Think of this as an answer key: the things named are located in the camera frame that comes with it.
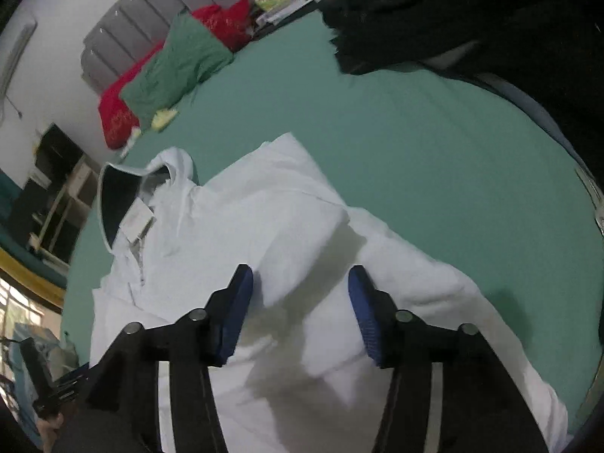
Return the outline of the person's left hand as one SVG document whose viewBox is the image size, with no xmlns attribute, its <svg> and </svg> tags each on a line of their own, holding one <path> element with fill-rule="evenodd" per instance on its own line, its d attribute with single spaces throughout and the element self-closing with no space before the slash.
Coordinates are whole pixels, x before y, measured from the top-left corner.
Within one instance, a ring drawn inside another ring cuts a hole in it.
<svg viewBox="0 0 604 453">
<path fill-rule="evenodd" d="M 42 451 L 50 453 L 53 445 L 59 437 L 59 430 L 65 422 L 65 416 L 59 413 L 47 419 L 39 418 L 36 422 L 38 433 L 42 440 Z"/>
</svg>

